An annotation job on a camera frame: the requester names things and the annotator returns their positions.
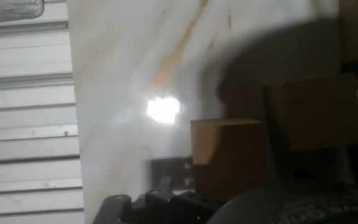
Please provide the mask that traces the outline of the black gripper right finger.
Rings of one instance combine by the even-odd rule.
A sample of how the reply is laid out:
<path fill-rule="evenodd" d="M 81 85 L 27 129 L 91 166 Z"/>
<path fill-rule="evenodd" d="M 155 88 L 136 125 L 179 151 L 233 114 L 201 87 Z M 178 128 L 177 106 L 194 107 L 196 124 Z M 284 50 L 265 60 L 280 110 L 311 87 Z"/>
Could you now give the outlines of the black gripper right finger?
<path fill-rule="evenodd" d="M 316 180 L 316 177 L 308 172 L 297 171 L 294 173 L 294 179 L 296 180 Z"/>

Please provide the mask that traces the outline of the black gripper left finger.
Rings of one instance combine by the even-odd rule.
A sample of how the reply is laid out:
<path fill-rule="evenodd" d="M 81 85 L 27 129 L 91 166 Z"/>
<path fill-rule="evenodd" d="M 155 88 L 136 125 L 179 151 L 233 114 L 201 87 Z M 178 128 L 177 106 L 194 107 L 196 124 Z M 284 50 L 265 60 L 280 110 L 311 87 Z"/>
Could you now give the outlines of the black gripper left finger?
<path fill-rule="evenodd" d="M 174 194 L 171 178 L 132 201 L 128 195 L 106 197 L 94 224 L 204 224 L 224 205 L 192 191 Z"/>

